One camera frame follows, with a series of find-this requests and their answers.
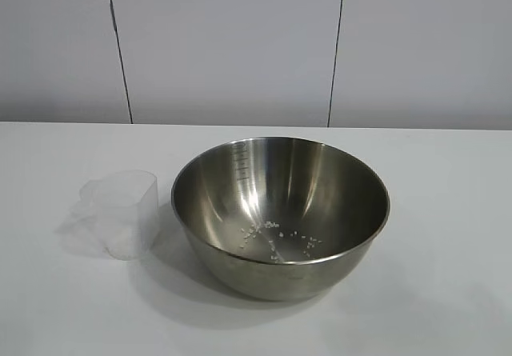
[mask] measuring cup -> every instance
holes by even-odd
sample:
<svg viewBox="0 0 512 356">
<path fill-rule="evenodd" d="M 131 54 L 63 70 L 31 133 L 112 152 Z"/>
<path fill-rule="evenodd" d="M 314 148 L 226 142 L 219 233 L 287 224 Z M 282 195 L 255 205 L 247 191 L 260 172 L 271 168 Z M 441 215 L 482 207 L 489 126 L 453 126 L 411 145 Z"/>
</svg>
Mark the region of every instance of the measuring cup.
<svg viewBox="0 0 512 356">
<path fill-rule="evenodd" d="M 91 180 L 80 189 L 74 213 L 91 218 L 91 233 L 105 252 L 119 260 L 139 258 L 159 230 L 156 177 L 126 170 Z"/>
</svg>

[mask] metal bowl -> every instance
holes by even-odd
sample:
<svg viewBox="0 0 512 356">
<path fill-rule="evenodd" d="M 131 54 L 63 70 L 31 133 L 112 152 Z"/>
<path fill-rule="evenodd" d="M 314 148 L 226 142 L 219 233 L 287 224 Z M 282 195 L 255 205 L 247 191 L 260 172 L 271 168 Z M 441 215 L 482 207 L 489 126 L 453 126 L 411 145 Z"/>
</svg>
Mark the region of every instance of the metal bowl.
<svg viewBox="0 0 512 356">
<path fill-rule="evenodd" d="M 386 223 L 380 178 L 355 157 L 299 138 L 250 138 L 196 157 L 173 208 L 196 254 L 249 296 L 314 296 L 359 263 Z"/>
</svg>

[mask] table surface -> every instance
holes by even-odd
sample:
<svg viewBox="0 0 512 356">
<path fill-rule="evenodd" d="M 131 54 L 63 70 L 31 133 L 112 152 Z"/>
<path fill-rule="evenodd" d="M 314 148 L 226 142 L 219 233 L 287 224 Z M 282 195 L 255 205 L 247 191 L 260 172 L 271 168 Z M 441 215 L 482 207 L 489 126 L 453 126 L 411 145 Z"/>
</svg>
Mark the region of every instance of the table surface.
<svg viewBox="0 0 512 356">
<path fill-rule="evenodd" d="M 169 208 L 175 175 L 238 138 L 339 147 L 387 185 L 391 214 L 343 282 L 300 303 L 218 284 Z M 88 180 L 158 177 L 164 238 L 141 261 L 69 224 Z M 512 132 L 0 123 L 1 355 L 512 354 Z"/>
</svg>

